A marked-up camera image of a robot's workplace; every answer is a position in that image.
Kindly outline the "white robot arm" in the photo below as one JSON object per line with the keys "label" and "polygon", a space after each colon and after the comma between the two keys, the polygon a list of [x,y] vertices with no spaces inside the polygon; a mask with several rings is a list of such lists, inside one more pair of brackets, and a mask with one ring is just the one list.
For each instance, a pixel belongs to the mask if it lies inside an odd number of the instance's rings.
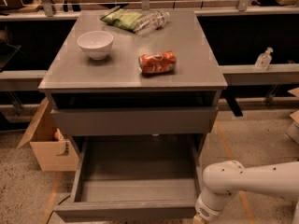
{"label": "white robot arm", "polygon": [[299,203],[299,162],[245,168],[239,161],[208,165],[195,203],[193,224],[214,221],[239,191],[277,196]]}

